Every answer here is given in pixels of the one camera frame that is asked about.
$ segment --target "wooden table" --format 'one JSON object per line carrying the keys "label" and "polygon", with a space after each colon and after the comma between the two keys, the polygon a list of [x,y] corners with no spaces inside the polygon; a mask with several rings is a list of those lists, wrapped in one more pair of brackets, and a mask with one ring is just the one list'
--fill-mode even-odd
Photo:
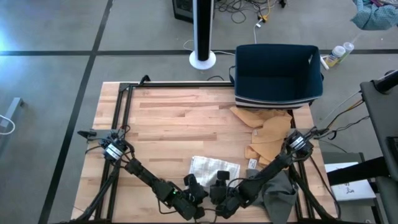
{"label": "wooden table", "polygon": [[[103,83],[94,120],[94,129],[110,129],[113,120],[119,83]],[[252,129],[235,117],[229,108],[234,106],[231,87],[198,88],[137,88],[134,90],[126,135],[136,149],[136,157],[157,177],[171,180],[182,189],[183,177],[188,174],[191,158],[205,156],[241,165],[240,176],[245,176],[248,160],[244,147],[251,143]],[[121,125],[123,113],[120,114]],[[294,110],[296,127],[313,126],[310,108]],[[327,181],[318,141],[314,144],[313,158]],[[104,159],[101,150],[86,155],[72,218],[81,214],[99,190]],[[310,190],[331,214],[336,216],[330,197],[310,160],[305,162]],[[302,192],[300,201],[304,217],[308,217]],[[213,208],[206,198],[204,207]],[[201,220],[213,221],[214,212],[207,211]],[[295,210],[289,222],[297,220]],[[113,222],[185,222],[177,213],[162,215],[151,189],[137,177],[121,170]],[[240,208],[230,219],[217,218],[217,222],[269,222],[263,208]]]}

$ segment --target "concrete floor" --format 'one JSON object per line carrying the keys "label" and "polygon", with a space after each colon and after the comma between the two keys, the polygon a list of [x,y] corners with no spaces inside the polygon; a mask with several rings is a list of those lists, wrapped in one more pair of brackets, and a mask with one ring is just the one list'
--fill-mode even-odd
{"label": "concrete floor", "polygon": [[[91,50],[107,0],[7,1],[0,0],[0,51]],[[272,9],[269,22],[257,30],[259,43],[312,44],[332,49],[355,42],[357,49],[398,49],[398,28],[362,32],[349,20],[356,8],[351,1],[290,1]],[[213,49],[234,50],[254,41],[255,13],[235,24],[227,12],[216,11]],[[170,1],[114,0],[100,50],[182,50],[192,39],[192,25],[174,19]],[[0,114],[14,97],[26,102],[16,119],[17,128],[0,151],[0,222],[37,223],[75,98],[89,56],[1,56]],[[396,69],[397,54],[350,55],[325,75],[324,94],[312,105],[319,123],[328,112],[363,81]],[[153,80],[206,80],[212,75],[228,78],[234,57],[220,55],[208,71],[193,69],[186,55],[97,56],[75,131],[93,123],[102,82],[138,81],[143,75]],[[337,126],[366,115],[364,106],[342,116]],[[333,141],[350,152],[363,152],[367,159],[381,155],[369,120],[339,134]],[[321,144],[323,151],[336,151]],[[72,138],[67,162],[49,222],[70,218],[84,160],[85,141]],[[362,222],[370,218],[367,208],[343,209],[345,220]]]}

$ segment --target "plastic bottle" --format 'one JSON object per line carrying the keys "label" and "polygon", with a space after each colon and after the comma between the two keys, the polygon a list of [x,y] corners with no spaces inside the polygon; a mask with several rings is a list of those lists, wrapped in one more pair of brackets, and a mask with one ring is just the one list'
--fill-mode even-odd
{"label": "plastic bottle", "polygon": [[342,62],[354,50],[354,45],[350,42],[345,42],[343,47],[346,49],[346,53],[339,59],[338,63]]}
{"label": "plastic bottle", "polygon": [[329,67],[333,67],[336,65],[338,60],[346,53],[346,49],[342,46],[336,46],[328,56],[328,58],[325,60],[326,64]]}

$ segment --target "white cloth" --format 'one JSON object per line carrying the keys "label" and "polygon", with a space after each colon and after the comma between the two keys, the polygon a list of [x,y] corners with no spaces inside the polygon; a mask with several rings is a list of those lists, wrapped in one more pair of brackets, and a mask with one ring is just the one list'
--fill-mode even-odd
{"label": "white cloth", "polygon": [[[229,171],[229,179],[233,180],[239,177],[241,166],[231,162],[222,161],[219,159],[212,159],[203,156],[193,156],[191,161],[190,174],[194,174],[200,185],[210,187],[217,179],[217,171]],[[235,187],[239,181],[234,181],[231,187]]]}

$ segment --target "navy blue basket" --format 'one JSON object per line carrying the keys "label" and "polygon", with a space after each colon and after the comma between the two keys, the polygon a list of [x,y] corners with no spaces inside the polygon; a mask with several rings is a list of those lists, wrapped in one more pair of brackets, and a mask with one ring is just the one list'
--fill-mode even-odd
{"label": "navy blue basket", "polygon": [[296,109],[322,96],[316,46],[241,45],[236,48],[235,59],[235,100],[239,107]]}

